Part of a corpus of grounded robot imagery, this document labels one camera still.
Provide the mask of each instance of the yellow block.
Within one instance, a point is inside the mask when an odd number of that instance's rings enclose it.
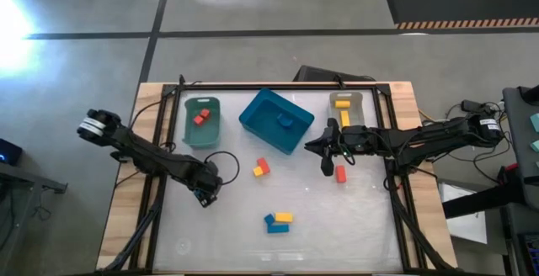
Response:
[[[340,111],[340,124],[341,126],[350,126],[350,118],[348,117],[348,111]]]
[[[256,177],[264,175],[264,171],[262,171],[262,167],[254,168],[253,173],[254,173],[254,176],[256,176]]]
[[[348,100],[335,100],[335,108],[349,108],[350,101]]]
[[[277,222],[292,222],[292,213],[275,213],[275,221]]]

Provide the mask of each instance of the concrete floor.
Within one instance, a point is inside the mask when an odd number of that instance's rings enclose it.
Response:
[[[9,107],[0,138],[24,148],[23,168],[69,182],[65,195],[44,195],[53,216],[32,223],[18,274],[93,270],[118,165],[109,150],[80,140],[75,130],[90,108],[129,118],[147,40],[17,37],[147,32],[157,2],[0,0],[7,15],[0,23],[0,103]],[[385,0],[168,0],[161,31],[322,28],[391,29],[393,23]],[[180,73],[190,81],[290,81],[306,64],[412,81],[420,108],[441,117],[464,98],[497,102],[504,87],[537,84],[538,51],[539,34],[166,39],[157,43],[149,81],[175,82]],[[482,167],[494,174],[513,161],[509,152]],[[435,169],[442,178],[488,185],[467,163],[446,158]],[[456,242],[462,268],[503,273],[499,255],[485,250]],[[491,263],[478,264],[485,257]]]

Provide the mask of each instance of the red block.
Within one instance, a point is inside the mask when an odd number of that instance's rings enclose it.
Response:
[[[344,166],[335,167],[335,177],[337,178],[337,183],[346,183],[346,172],[344,171]]]
[[[208,117],[210,117],[210,110],[209,109],[202,109],[202,111],[200,111],[200,116],[207,119]]]
[[[262,172],[264,172],[264,174],[267,174],[270,172],[270,166],[268,166],[268,163],[266,162],[266,160],[262,157],[262,158],[259,158],[257,159],[256,161],[258,164],[259,164],[259,167],[262,167]]]
[[[202,125],[202,123],[204,123],[204,119],[200,115],[196,115],[194,121],[195,121],[196,125]]]

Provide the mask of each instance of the wooden table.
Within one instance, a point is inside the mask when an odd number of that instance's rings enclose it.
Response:
[[[271,84],[284,84],[293,82],[267,82]],[[328,84],[327,82],[310,82],[311,84]],[[421,125],[419,118],[418,106],[415,101],[414,90],[411,82],[347,82],[349,85],[355,83],[365,85],[368,83],[388,83],[392,91],[392,100],[395,114],[397,116],[399,129],[411,129]],[[143,83],[138,91],[134,114],[148,104],[159,101],[161,97],[163,84],[167,83]],[[163,131],[161,134],[162,141],[165,141],[167,134],[167,124],[170,117],[170,107],[168,104],[167,111],[163,122]],[[143,112],[136,121],[133,130],[136,134],[148,140],[152,140],[154,127],[157,118],[158,105],[155,105]],[[382,109],[384,117],[387,117],[387,111]],[[424,162],[421,168],[427,171],[432,170],[432,164]],[[131,164],[124,164],[120,167],[117,180],[134,173],[136,170]],[[449,231],[447,230],[446,218],[442,209],[440,195],[438,193],[437,184],[434,178],[425,175],[421,172],[411,174],[409,176],[412,193],[414,196],[415,209],[418,216],[419,227],[430,241],[435,250],[448,262],[451,266],[456,267],[456,258],[451,244]],[[99,251],[99,258],[96,268],[104,268],[115,256],[121,251],[127,243],[133,231],[136,228],[136,219],[139,213],[141,203],[141,192],[144,186],[144,176],[136,175],[135,177],[123,182],[114,192],[111,204],[107,226],[104,230],[104,237]],[[142,240],[141,253],[139,257],[139,266],[144,266],[147,254],[147,241],[149,239],[149,229],[145,233]],[[415,257],[414,244],[412,238],[406,230],[408,253],[412,267],[417,267],[417,258]]]

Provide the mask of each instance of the blue bin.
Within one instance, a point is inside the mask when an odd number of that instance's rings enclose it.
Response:
[[[245,129],[288,155],[313,121],[314,115],[268,88],[261,89],[239,116]]]

